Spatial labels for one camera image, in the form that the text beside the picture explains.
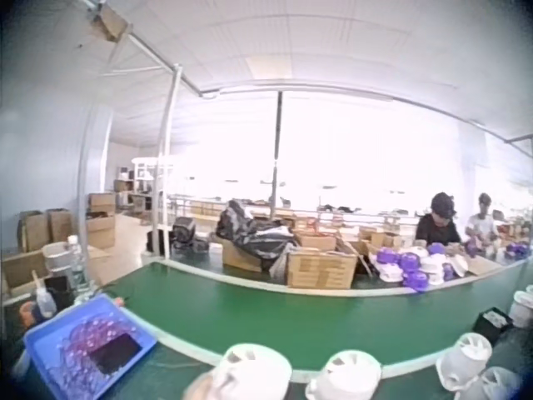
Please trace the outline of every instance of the white container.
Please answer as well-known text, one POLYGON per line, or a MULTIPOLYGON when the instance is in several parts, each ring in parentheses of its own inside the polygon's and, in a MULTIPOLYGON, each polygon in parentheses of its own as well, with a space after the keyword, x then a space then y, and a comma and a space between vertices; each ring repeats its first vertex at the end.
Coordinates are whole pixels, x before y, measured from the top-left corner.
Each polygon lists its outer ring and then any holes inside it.
POLYGON ((490 367, 480 379, 456 394, 455 400, 501 400, 511 398, 521 385, 514 372, 502 367, 490 367))
POLYGON ((533 293, 518 291, 511 304, 509 317, 517 328, 527 328, 533 321, 533 293))
POLYGON ((436 362, 442 387, 451 392, 467 388, 491 357, 490 342, 478 333, 466 333, 436 362))
POLYGON ((57 312, 56 302, 53 301, 52 295, 42 285, 35 271, 32 271, 33 281, 37 286, 37 305, 43 318, 49 319, 57 312))
POLYGON ((330 358, 306 387, 309 400, 370 400, 381 380, 381 365, 370 354, 356 350, 330 358))
POLYGON ((54 276, 66 276, 71 288, 76 287, 74 276, 72 275, 72 253, 67 242, 50 243, 42 247, 44 265, 54 276))
POLYGON ((292 375, 280 353, 257 344, 231 347, 212 370, 207 400, 283 400, 292 375))

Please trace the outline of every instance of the black phone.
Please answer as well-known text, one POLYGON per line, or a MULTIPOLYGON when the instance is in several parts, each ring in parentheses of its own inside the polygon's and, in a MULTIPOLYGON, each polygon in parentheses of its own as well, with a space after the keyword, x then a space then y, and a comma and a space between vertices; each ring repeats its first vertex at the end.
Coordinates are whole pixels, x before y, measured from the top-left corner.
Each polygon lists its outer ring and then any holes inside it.
POLYGON ((124 367, 141 351, 141 346, 127 333, 115 337, 108 344, 89 353, 89 357, 104 375, 124 367))

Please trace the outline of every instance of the plastic tray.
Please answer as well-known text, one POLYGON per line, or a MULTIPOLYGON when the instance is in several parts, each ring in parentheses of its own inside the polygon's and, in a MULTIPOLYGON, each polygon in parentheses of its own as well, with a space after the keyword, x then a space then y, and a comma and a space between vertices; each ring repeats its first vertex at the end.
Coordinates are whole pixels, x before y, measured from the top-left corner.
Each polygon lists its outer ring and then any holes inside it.
POLYGON ((67 394, 55 383, 50 375, 48 368, 59 366, 60 364, 60 345, 63 339, 70 336, 71 331, 78 325, 88 319, 100 315, 113 315, 113 318, 127 322, 128 326, 133 326, 135 331, 135 341, 141 347, 141 350, 124 366, 116 371, 102 388, 94 395, 86 398, 101 397, 118 379, 120 379, 135 363, 137 363, 151 348, 157 340, 145 329, 135 323, 124 312, 117 307, 112 300, 105 294, 100 294, 80 306, 69 308, 57 315, 52 320, 42 323, 41 325, 29 330, 24 335, 24 344, 28 354, 42 380, 46 383, 56 399, 68 400, 67 394))

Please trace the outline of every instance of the plastic bottle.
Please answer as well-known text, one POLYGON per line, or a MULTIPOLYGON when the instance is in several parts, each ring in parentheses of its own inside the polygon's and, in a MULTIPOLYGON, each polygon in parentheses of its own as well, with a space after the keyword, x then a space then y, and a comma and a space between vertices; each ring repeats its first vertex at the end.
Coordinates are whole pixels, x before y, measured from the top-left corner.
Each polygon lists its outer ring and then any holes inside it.
POLYGON ((53 301, 52 295, 42 285, 35 271, 32 271, 32 275, 37 286, 37 305, 39 306, 39 311, 43 318, 49 319, 57 312, 56 303, 53 301))
POLYGON ((72 253, 72 275, 76 283, 75 289, 80 294, 89 289, 89 281, 85 274, 85 256, 77 240, 77 235, 71 235, 67 240, 68 249, 72 253))

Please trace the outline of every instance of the wall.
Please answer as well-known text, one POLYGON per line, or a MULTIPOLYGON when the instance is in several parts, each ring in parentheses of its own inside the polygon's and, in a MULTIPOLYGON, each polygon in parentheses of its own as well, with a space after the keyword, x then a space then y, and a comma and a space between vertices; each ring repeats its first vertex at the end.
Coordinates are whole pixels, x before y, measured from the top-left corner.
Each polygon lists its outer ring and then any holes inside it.
POLYGON ((132 160, 135 157, 139 157, 138 147, 109 142, 107 148, 105 190, 113 190, 113 182, 117 178, 117 171, 120 167, 133 169, 132 160))
MULTIPOLYGON (((2 248, 17 245, 18 215, 26 210, 77 211, 82 136, 94 93, 89 64, 73 52, 89 38, 77 1, 21 0, 4 21, 2 40, 2 248)), ((101 68, 97 62, 92 66, 101 68)), ((87 187, 101 186, 102 155, 112 112, 94 107, 87 187)))

